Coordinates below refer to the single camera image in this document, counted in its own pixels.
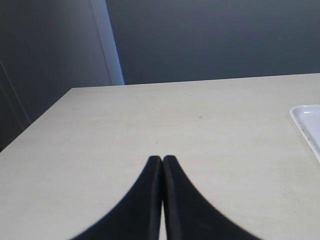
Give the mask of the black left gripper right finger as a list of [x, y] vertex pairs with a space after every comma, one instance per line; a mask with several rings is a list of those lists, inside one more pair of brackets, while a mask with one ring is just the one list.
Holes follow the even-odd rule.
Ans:
[[177, 158], [163, 161], [163, 203], [168, 240], [257, 240], [212, 206], [189, 180]]

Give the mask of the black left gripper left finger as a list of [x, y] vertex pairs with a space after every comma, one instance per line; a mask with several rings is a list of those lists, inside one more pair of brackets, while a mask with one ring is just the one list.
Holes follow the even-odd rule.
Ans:
[[163, 162], [150, 156], [126, 195], [75, 240], [158, 240], [163, 200]]

